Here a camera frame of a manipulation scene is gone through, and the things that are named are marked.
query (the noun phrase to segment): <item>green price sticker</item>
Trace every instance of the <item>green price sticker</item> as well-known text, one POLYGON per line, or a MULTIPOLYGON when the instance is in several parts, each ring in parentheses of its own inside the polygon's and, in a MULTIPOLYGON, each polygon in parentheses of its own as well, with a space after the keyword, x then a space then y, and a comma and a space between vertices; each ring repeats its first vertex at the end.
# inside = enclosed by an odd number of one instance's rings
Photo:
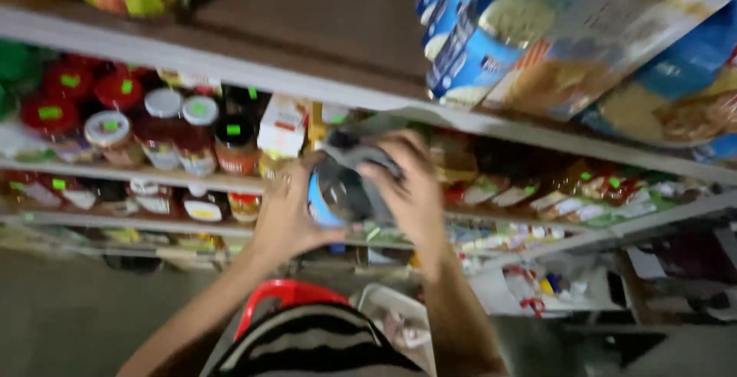
POLYGON ((102 129, 105 131, 117 131, 118 121, 102 121, 102 129))
POLYGON ((123 84, 120 86, 120 91, 123 92, 123 94, 129 95, 131 94, 131 91, 134 89, 134 81, 130 79, 123 80, 123 84))
POLYGON ((201 103, 196 103, 195 105, 192 105, 192 114, 198 117, 205 115, 205 105, 201 103))
POLYGON ((64 86, 67 86, 69 88, 76 88, 77 85, 79 85, 79 76, 76 74, 62 74, 61 75, 61 84, 64 86))
POLYGON ((240 135, 240 126, 226 126, 228 135, 240 135))
POLYGON ((38 109, 38 117, 42 120, 61 118, 61 108, 58 106, 44 106, 38 109))

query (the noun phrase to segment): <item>box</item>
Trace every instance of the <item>box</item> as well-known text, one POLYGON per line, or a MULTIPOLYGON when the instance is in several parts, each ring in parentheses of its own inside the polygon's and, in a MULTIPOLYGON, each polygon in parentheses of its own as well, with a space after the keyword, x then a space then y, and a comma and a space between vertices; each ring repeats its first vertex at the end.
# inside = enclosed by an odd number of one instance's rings
POLYGON ((274 94, 261 119, 259 148, 279 158, 295 158, 304 144, 307 131, 306 99, 274 94))
POLYGON ((567 121, 730 0, 578 0, 484 99, 567 121))

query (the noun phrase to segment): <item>white cap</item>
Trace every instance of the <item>white cap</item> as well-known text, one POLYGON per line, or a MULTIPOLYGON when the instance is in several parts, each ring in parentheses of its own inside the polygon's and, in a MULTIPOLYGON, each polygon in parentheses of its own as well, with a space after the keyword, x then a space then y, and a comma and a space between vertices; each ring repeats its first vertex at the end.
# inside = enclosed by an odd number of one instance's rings
POLYGON ((207 187, 202 184, 189 184, 189 193, 195 197, 202 197, 207 194, 207 187))
POLYGON ((217 119, 217 104, 207 96, 193 96, 182 106, 184 118, 194 126, 208 126, 217 119))
POLYGON ((85 123, 85 138, 100 147, 112 146, 131 132, 131 121, 118 111, 92 115, 85 123))
POLYGON ((144 104, 152 117, 176 118, 181 111, 184 99, 179 92, 170 88, 161 88, 149 92, 144 104))

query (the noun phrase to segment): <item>hand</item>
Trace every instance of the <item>hand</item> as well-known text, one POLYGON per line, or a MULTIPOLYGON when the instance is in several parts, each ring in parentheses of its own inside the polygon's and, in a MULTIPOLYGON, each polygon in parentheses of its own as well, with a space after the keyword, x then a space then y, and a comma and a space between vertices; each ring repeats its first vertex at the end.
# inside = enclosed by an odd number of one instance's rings
POLYGON ((312 167, 322 153, 287 164, 263 195, 253 233, 253 251, 276 268, 290 258, 328 243, 345 240, 349 230, 320 227, 307 212, 312 167))
POLYGON ((410 130, 390 132, 377 146, 401 167, 404 178, 397 180, 384 167, 373 164, 360 165, 358 172, 376 184, 397 226, 419 253, 437 253, 447 240, 442 191, 428 147, 410 130))

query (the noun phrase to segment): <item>person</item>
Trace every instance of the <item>person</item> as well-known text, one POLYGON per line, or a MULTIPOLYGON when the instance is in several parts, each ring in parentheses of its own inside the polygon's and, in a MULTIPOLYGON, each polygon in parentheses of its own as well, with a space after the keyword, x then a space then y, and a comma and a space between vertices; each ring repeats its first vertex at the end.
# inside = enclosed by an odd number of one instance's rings
MULTIPOLYGON (((418 133, 377 140, 401 167, 358 172, 376 184, 418 254, 438 375, 506 375, 490 319, 476 299, 445 233, 442 193, 418 133)), ((253 240, 207 289, 157 330, 118 375, 197 375, 248 294, 295 255, 345 239, 307 212, 307 185, 319 153, 287 165, 264 193, 253 240)), ((370 320, 348 306, 287 307, 244 332, 211 375, 426 375, 396 352, 370 320)))

